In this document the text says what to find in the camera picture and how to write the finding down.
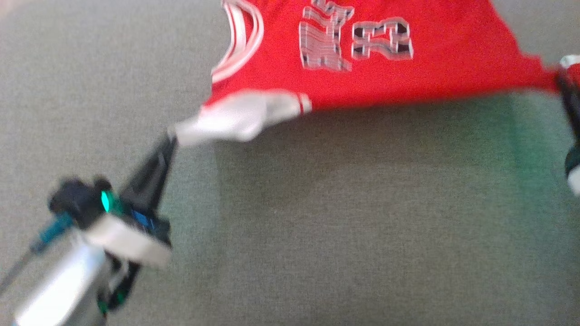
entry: jersey neckline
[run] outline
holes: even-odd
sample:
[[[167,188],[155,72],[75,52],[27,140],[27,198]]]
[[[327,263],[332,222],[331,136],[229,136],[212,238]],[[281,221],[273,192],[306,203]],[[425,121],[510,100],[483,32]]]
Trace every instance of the jersey neckline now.
[[[256,53],[264,37],[264,21],[260,10],[244,0],[222,0],[230,23],[230,46],[221,61],[212,69],[215,84],[234,75]],[[252,18],[252,31],[247,37],[244,13]]]

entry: red fabric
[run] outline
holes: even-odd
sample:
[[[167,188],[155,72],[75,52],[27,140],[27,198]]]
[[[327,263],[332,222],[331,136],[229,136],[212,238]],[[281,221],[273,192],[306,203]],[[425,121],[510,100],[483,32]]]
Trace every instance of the red fabric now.
[[[351,64],[350,71],[303,67],[301,22],[324,31],[314,20],[303,17],[305,8],[315,7],[313,1],[247,2],[263,17],[263,40],[239,71],[213,85],[208,106],[244,89],[304,93],[315,111],[449,100],[517,89],[557,91],[555,67],[544,67],[538,56],[523,54],[488,0],[335,0],[337,5],[354,7],[354,14],[340,28],[342,57]],[[252,23],[248,17],[249,34]],[[371,52],[365,60],[353,59],[353,25],[392,17],[408,23],[412,59],[390,60],[379,52]],[[389,41],[388,33],[378,38]]]
[[[570,77],[580,86],[580,63],[577,63],[568,68]]]

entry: gray fabric surface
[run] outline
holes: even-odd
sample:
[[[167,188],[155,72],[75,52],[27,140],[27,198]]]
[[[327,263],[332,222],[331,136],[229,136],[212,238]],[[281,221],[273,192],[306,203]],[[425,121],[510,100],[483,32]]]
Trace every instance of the gray fabric surface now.
[[[497,7],[547,63],[580,52],[578,2]],[[50,219],[59,177],[119,186],[192,116],[228,41],[218,1],[41,0],[1,20],[0,266]],[[162,209],[173,262],[110,325],[577,325],[570,144],[559,100],[524,93],[182,148]],[[67,248],[0,299],[0,324]]]

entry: blue cable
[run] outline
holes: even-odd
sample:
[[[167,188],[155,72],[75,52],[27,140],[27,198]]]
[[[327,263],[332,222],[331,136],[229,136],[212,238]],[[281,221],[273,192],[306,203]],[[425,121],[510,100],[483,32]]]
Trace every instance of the blue cable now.
[[[14,282],[14,279],[24,270],[28,262],[34,257],[39,256],[48,246],[60,236],[62,236],[66,231],[73,225],[73,218],[67,214],[61,214],[56,216],[56,220],[47,228],[45,228],[39,235],[38,240],[30,246],[22,258],[20,258],[14,266],[8,271],[6,276],[0,282],[0,295],[2,295]]]

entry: red basketball jersey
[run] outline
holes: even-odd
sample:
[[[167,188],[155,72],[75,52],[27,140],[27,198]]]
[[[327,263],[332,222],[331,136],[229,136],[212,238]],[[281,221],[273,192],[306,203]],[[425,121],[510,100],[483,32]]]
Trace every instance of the red basketball jersey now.
[[[556,70],[521,53],[489,0],[222,4],[231,45],[212,70],[208,120],[182,124],[197,124],[196,137],[251,139],[312,110],[557,91]]]

